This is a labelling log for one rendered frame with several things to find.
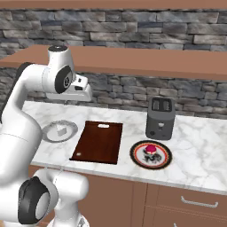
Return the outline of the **brown cupboard door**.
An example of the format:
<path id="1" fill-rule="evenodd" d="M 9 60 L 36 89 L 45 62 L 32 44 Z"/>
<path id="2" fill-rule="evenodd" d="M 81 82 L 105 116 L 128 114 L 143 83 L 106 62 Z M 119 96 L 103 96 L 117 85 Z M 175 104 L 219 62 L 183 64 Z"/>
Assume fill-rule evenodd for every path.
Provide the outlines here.
<path id="1" fill-rule="evenodd" d="M 104 176 L 86 177 L 89 192 L 78 206 L 90 227 L 130 227 L 133 183 Z"/>

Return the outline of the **patterned orange-rimmed round plate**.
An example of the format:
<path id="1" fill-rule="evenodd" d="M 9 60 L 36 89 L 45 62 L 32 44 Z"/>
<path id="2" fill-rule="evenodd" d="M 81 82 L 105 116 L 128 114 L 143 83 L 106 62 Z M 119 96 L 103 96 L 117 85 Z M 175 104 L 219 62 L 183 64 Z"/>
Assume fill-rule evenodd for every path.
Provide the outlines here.
<path id="1" fill-rule="evenodd" d="M 156 146 L 156 154 L 145 154 L 148 145 Z M 129 150 L 130 158 L 139 167 L 157 170 L 167 167 L 172 161 L 172 152 L 162 143 L 153 140 L 136 142 Z"/>

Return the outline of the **grey round plate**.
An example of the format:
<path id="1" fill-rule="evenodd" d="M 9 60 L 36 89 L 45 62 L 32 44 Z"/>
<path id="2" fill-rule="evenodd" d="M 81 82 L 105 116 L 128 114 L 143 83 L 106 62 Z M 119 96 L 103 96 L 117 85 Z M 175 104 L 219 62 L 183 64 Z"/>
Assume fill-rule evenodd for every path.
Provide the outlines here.
<path id="1" fill-rule="evenodd" d="M 62 137 L 58 136 L 57 132 L 58 125 L 67 127 L 67 133 Z M 72 121 L 66 120 L 53 121 L 43 128 L 43 140 L 53 144 L 66 142 L 67 140 L 75 136 L 77 131 L 78 131 L 77 125 Z"/>

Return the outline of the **brown wooden overhead board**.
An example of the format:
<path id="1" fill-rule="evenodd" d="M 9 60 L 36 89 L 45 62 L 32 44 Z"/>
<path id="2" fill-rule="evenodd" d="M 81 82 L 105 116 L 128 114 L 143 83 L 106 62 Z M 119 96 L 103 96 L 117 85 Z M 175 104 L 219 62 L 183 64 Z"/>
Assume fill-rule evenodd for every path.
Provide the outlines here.
<path id="1" fill-rule="evenodd" d="M 5 9 L 227 9 L 227 0 L 0 0 Z"/>

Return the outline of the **brown drawer front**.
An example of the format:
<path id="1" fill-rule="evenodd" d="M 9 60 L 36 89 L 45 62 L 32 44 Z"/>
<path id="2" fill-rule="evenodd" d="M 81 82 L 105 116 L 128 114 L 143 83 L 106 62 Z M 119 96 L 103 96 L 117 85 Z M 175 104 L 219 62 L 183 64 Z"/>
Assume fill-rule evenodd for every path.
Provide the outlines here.
<path id="1" fill-rule="evenodd" d="M 225 220 L 154 207 L 146 209 L 146 217 L 152 227 L 227 227 Z"/>
<path id="2" fill-rule="evenodd" d="M 184 196 L 186 200 L 193 200 L 208 204 L 214 204 L 218 201 L 219 205 L 217 208 L 210 208 L 184 204 L 181 201 L 181 196 Z M 227 196 L 208 192 L 197 192 L 175 187 L 149 185 L 146 204 L 154 207 L 172 207 L 191 212 L 200 212 L 227 217 Z"/>

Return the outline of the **dark grey toaster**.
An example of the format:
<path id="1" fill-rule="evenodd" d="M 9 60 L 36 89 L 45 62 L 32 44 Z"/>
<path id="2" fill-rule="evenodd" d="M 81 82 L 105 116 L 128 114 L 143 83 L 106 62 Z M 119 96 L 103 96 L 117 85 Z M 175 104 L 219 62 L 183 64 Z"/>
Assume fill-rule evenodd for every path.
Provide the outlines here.
<path id="1" fill-rule="evenodd" d="M 155 140 L 170 140 L 175 117 L 175 104 L 171 98 L 151 98 L 147 109 L 146 136 Z"/>

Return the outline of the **dark brown wooden tray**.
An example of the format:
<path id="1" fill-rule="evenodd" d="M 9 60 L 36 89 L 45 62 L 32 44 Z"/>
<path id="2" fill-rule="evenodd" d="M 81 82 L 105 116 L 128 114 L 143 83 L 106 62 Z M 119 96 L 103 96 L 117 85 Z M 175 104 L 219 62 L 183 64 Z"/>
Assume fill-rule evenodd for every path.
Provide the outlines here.
<path id="1" fill-rule="evenodd" d="M 86 121 L 70 160 L 117 164 L 122 124 Z"/>

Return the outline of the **pale grey dessert piece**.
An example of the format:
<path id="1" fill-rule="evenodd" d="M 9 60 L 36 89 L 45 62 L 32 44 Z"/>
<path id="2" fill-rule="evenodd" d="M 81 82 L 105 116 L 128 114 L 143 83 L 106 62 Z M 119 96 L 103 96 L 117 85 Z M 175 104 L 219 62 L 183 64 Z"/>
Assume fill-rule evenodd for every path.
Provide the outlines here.
<path id="1" fill-rule="evenodd" d="M 58 136 L 62 137 L 62 136 L 64 136 L 67 133 L 67 127 L 58 125 L 57 126 L 57 132 L 58 132 Z"/>

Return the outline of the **pink cupcake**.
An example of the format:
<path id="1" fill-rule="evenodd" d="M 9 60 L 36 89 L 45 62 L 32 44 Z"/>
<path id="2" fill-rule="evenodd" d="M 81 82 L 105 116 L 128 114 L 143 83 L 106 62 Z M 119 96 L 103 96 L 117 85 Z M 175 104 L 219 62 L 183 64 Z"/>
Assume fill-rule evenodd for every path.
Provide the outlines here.
<path id="1" fill-rule="evenodd" d="M 145 149 L 144 149 L 145 154 L 148 155 L 154 155 L 156 154 L 156 146 L 155 145 L 148 145 Z"/>

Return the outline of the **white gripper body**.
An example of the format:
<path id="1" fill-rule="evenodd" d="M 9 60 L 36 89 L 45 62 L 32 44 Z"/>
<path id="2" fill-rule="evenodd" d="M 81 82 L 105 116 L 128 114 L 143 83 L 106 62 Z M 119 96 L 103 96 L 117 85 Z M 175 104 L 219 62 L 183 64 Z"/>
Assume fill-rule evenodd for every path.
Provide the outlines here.
<path id="1" fill-rule="evenodd" d="M 74 85 L 71 85 L 65 92 L 61 94 L 47 93 L 48 99 L 57 100 L 73 100 L 73 101 L 91 101 L 92 90 L 89 85 L 85 87 L 85 90 L 76 90 Z"/>

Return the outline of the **brown wooden wall shelf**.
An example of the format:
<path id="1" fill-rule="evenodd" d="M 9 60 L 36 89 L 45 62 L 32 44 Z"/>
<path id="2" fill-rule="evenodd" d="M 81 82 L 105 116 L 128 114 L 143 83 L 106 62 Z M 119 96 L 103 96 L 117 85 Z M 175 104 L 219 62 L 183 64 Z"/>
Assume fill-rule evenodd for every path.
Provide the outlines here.
<path id="1" fill-rule="evenodd" d="M 227 81 L 227 52 L 72 46 L 79 72 Z"/>

